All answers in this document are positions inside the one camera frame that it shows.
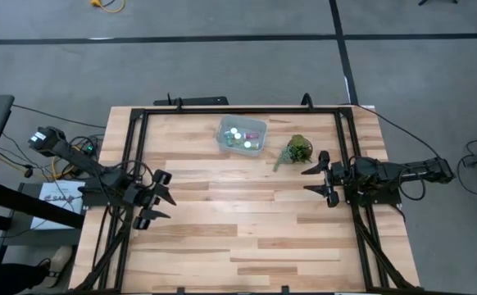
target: yellow cable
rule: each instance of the yellow cable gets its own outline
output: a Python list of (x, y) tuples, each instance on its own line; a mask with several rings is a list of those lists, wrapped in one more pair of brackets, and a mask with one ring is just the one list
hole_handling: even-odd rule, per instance
[[(11, 163), (9, 163), (8, 161), (6, 161), (5, 159), (2, 159), (1, 157), (0, 157), (0, 161), (4, 162), (5, 164), (7, 164), (8, 166), (10, 166), (11, 168), (14, 168), (14, 169), (16, 169), (16, 170), (18, 170), (18, 171), (24, 172), (21, 168), (12, 165)], [(40, 179), (45, 179), (45, 180), (47, 180), (45, 177), (42, 177), (42, 176), (40, 176), (40, 175), (36, 175), (35, 173), (33, 173), (33, 175), (36, 176), (36, 177), (38, 177), (38, 178), (40, 178)]]
[(118, 13), (120, 11), (122, 11), (122, 9), (124, 9), (125, 7), (125, 0), (122, 0), (122, 5), (120, 5), (120, 8), (116, 9), (116, 10), (109, 10), (107, 8), (105, 8), (103, 5), (102, 5), (102, 0), (90, 0), (90, 3), (91, 5), (93, 5), (94, 7), (100, 7), (102, 8), (105, 12), (108, 12), (108, 13)]
[[(77, 147), (77, 146), (73, 146), (73, 148), (77, 151), (80, 151), (80, 149)], [(60, 179), (61, 177), (64, 177), (65, 175), (67, 175), (69, 172), (71, 172), (73, 170), (73, 168), (75, 168), (74, 165), (72, 165), (71, 167), (69, 167), (67, 170), (65, 170), (64, 172), (62, 172), (61, 174), (57, 174), (57, 169), (55, 168), (55, 160), (57, 158), (56, 157), (53, 157), (52, 160), (51, 160), (51, 171), (52, 171), (52, 178), (53, 179)]]

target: potted plant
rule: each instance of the potted plant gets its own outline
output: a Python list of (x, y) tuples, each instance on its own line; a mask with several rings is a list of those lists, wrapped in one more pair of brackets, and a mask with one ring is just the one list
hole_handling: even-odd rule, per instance
[(282, 163), (311, 162), (312, 154), (313, 146), (310, 141), (305, 139), (302, 135), (296, 134), (291, 137), (288, 145), (280, 153), (279, 159), (277, 159), (273, 167), (273, 171), (276, 172)]

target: gray carpet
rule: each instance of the gray carpet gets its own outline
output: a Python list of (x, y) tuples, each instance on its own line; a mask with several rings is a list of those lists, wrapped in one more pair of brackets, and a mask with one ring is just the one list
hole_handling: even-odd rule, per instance
[[(477, 33), (477, 0), (339, 0), (345, 34)], [(133, 0), (110, 15), (87, 1), (0, 1), (0, 39), (152, 37), (215, 34), (332, 34), (322, 0)], [(360, 104), (432, 145), (453, 168), (477, 139), (477, 40), (348, 41)], [(315, 104), (348, 101), (335, 41), (0, 45), (0, 94), (16, 103), (104, 125), (109, 109), (151, 105), (172, 97), (225, 95), (235, 105), (296, 104), (309, 92)], [(98, 129), (15, 109), (6, 133), (28, 156), (27, 139), (40, 125), (69, 136)], [(392, 161), (433, 155), (381, 122)], [(3, 139), (4, 148), (14, 146)], [(463, 171), (477, 190), (477, 168)], [(26, 180), (0, 162), (0, 184)], [(413, 193), (418, 193), (414, 185)], [(477, 197), (457, 181), (429, 184), (422, 202), (404, 202), (421, 284), (477, 293)], [(34, 264), (54, 249), (15, 247), (6, 261)], [(60, 290), (66, 288), (64, 280)]]

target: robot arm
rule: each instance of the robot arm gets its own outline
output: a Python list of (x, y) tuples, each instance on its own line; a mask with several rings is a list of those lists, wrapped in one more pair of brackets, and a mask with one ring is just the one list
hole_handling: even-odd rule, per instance
[[(171, 180), (171, 174), (156, 170), (153, 175), (154, 185), (150, 188), (134, 182), (134, 177), (125, 170), (117, 167), (105, 167), (93, 161), (90, 157), (74, 149), (67, 141), (66, 135), (54, 127), (39, 127), (29, 140), (30, 147), (46, 157), (60, 157), (74, 166), (93, 176), (86, 181), (86, 187), (80, 188), (84, 197), (94, 197), (94, 193), (101, 194), (100, 204), (104, 206), (110, 202), (112, 206), (142, 207), (139, 216), (133, 222), (134, 229), (147, 229), (151, 220), (156, 218), (170, 218), (168, 215), (152, 210), (161, 199), (176, 205), (166, 185)], [(108, 197), (102, 193), (113, 193)]]
[(449, 183), (454, 174), (446, 160), (433, 158), (405, 164), (381, 162), (369, 157), (357, 157), (348, 168), (341, 162), (329, 167), (329, 153), (320, 152), (319, 164), (302, 172), (313, 175), (325, 172), (324, 185), (310, 185), (304, 188), (326, 197), (328, 206), (338, 204), (338, 194), (334, 186), (342, 185), (357, 195), (357, 203), (364, 206), (368, 202), (398, 204), (401, 202), (398, 187), (405, 182), (426, 180), (441, 184)]

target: wooden table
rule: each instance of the wooden table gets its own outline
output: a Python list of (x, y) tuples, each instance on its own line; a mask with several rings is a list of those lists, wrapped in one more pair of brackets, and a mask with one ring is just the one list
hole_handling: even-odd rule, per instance
[[(102, 164), (121, 160), (130, 110), (111, 109)], [(363, 156), (386, 161), (377, 117), (353, 111)], [(300, 175), (316, 164), (320, 150), (340, 161), (334, 117), (249, 116), (268, 124), (266, 147), (258, 158), (219, 151), (214, 137), (221, 117), (150, 116), (143, 159), (152, 169), (173, 175), (170, 192), (178, 206), (161, 203), (156, 209), (170, 220), (133, 230), (122, 291), (279, 292), (283, 285), (292, 292), (364, 291), (350, 208), (344, 202), (328, 208), (322, 196), (302, 189), (324, 180), (323, 175)], [(282, 165), (274, 173), (279, 151), (294, 134), (312, 142), (315, 163)], [(103, 211), (95, 207), (86, 215), (71, 288), (91, 270)], [(402, 217), (385, 205), (375, 206), (375, 215), (384, 252), (407, 280), (418, 284)], [(106, 221), (100, 253), (107, 227)], [(369, 260), (378, 286), (370, 250)], [(114, 265), (107, 286), (113, 284)]]

